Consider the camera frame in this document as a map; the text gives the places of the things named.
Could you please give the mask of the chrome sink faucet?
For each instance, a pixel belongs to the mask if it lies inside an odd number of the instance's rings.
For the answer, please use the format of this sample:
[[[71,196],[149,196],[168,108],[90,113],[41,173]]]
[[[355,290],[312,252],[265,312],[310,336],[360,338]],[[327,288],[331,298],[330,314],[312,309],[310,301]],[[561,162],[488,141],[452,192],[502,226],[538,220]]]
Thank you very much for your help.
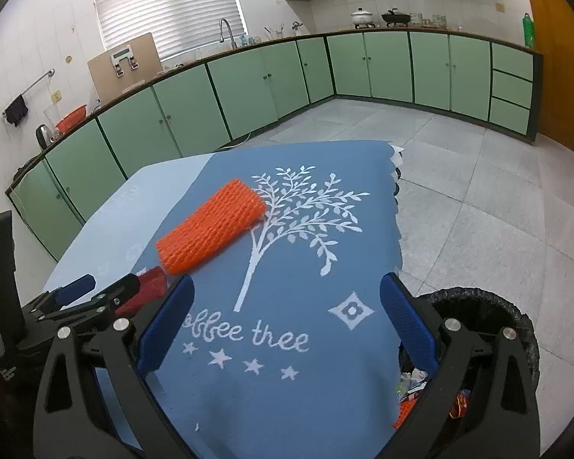
[[[220,42],[228,42],[232,50],[237,49],[234,34],[227,19],[220,19]]]

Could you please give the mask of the steel electric kettle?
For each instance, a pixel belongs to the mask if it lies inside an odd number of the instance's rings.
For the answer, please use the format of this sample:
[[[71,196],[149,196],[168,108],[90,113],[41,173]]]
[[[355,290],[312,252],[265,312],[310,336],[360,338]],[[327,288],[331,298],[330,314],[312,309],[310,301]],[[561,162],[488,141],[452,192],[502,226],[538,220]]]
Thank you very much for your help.
[[[54,132],[46,124],[39,124],[35,130],[35,135],[41,150],[47,149],[54,143]]]

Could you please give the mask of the red plastic basin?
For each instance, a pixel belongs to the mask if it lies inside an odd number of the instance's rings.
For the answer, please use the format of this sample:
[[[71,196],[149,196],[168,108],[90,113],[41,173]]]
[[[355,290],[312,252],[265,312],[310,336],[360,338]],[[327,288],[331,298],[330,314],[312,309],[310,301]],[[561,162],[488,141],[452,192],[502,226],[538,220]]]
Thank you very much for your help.
[[[60,120],[55,128],[63,135],[73,130],[80,123],[87,118],[87,106],[82,105],[77,107],[75,110],[67,114],[62,120]]]

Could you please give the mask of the black wok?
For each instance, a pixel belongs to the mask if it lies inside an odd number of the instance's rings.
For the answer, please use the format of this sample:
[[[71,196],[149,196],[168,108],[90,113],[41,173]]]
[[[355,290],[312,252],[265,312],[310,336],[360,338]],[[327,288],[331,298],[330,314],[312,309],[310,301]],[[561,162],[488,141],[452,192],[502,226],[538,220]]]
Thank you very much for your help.
[[[408,27],[411,23],[411,15],[409,13],[402,13],[402,11],[392,8],[382,13],[383,21],[388,27]]]

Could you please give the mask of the wall towel rail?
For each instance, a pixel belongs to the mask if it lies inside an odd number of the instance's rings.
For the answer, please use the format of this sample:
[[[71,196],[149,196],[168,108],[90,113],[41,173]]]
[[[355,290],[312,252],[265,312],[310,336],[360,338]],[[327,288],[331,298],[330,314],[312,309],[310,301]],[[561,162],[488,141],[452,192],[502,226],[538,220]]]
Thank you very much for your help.
[[[4,118],[7,117],[7,109],[15,102],[15,99],[18,98],[19,95],[25,95],[35,86],[37,86],[40,82],[42,82],[44,79],[52,78],[54,76],[55,76],[55,69],[52,67],[49,70],[47,70],[43,75],[41,75],[35,82],[31,83],[26,89],[23,89],[22,92],[20,92],[18,95],[12,98],[11,102],[9,102],[8,106],[2,112],[2,117]]]

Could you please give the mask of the dark blue printed placemat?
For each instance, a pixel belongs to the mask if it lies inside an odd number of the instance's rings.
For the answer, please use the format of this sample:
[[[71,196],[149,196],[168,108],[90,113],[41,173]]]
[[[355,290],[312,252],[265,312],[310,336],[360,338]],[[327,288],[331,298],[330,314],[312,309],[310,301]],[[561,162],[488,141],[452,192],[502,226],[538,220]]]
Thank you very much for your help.
[[[150,386],[201,458],[372,458],[397,413],[398,338],[379,298],[402,263],[394,148],[378,141],[215,155],[153,231],[229,177],[265,217],[192,274],[196,296]]]

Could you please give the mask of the brown wooden door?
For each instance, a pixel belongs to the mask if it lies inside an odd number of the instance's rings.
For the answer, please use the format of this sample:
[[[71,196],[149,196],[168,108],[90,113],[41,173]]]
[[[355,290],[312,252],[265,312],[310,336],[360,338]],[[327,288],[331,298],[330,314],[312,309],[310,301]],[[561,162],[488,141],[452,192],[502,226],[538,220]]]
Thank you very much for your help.
[[[530,0],[535,50],[543,56],[539,130],[574,151],[574,10],[567,0]]]

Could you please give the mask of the white window blind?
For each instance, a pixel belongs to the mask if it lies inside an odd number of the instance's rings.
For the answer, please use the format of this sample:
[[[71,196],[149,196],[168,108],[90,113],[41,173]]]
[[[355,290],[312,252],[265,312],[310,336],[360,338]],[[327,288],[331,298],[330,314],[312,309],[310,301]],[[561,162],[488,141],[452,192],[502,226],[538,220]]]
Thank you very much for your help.
[[[246,34],[238,0],[94,0],[105,48],[150,33],[161,59],[219,42],[227,20],[235,36]]]

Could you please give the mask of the dark red scouring pad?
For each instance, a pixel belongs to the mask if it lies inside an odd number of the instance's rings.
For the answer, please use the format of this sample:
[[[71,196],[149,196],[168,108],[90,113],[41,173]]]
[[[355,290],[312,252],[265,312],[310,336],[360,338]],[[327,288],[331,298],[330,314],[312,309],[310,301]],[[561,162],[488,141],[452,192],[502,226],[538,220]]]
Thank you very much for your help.
[[[140,289],[139,292],[131,297],[122,307],[116,310],[118,317],[131,318],[145,304],[150,301],[162,298],[168,289],[168,282],[166,281],[166,274],[160,266],[153,267],[153,269],[146,270],[139,275]]]

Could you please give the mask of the light blue tablecloth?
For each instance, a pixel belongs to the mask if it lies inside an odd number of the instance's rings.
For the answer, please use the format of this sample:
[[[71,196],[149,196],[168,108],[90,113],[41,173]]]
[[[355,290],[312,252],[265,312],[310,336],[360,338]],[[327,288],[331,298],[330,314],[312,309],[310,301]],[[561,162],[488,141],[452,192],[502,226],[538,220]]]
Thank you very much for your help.
[[[160,224],[211,158],[210,153],[195,155],[135,172],[83,225],[45,288],[54,290],[91,275],[97,293],[131,272]]]

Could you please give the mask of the white cooking pot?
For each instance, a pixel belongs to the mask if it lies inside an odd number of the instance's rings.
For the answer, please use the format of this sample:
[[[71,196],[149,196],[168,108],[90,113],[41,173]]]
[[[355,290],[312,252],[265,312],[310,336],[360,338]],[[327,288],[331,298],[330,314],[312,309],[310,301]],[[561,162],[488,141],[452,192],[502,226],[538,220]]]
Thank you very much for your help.
[[[350,13],[350,19],[355,29],[375,28],[374,16],[371,11],[358,8]]]

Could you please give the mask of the orange foam net rolled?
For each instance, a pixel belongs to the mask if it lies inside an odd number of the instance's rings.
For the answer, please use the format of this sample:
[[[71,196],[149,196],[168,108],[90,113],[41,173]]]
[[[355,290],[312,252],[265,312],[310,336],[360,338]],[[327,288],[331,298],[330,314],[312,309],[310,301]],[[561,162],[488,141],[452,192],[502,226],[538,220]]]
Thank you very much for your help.
[[[394,424],[392,425],[394,429],[399,429],[401,427],[403,422],[408,418],[408,415],[415,407],[417,400],[417,397],[409,396],[399,402],[399,412],[396,421],[394,421]]]

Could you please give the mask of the cardboard box on counter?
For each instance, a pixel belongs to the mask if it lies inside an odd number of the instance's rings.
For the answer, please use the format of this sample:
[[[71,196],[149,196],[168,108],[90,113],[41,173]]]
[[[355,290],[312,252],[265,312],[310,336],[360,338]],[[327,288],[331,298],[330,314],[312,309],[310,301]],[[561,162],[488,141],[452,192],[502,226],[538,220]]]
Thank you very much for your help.
[[[102,104],[155,79],[162,71],[151,33],[130,39],[88,62],[95,91]]]

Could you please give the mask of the green white snack wrapper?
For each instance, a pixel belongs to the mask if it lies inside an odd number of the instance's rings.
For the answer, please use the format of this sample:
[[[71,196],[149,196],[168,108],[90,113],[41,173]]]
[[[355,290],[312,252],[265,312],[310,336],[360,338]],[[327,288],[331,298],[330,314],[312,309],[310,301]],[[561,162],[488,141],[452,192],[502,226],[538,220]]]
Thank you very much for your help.
[[[397,395],[400,400],[408,399],[409,395],[420,392],[427,384],[428,374],[415,368],[411,372],[402,372],[397,386]]]

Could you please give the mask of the orange foam net flat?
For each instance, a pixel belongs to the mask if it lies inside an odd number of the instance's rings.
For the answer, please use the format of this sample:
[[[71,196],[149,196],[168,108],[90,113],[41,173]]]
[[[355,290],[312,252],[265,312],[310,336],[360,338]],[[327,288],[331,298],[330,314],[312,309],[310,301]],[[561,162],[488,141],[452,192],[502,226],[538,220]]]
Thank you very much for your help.
[[[261,220],[265,209],[255,191],[240,179],[231,179],[156,241],[160,265],[173,276],[193,270]]]

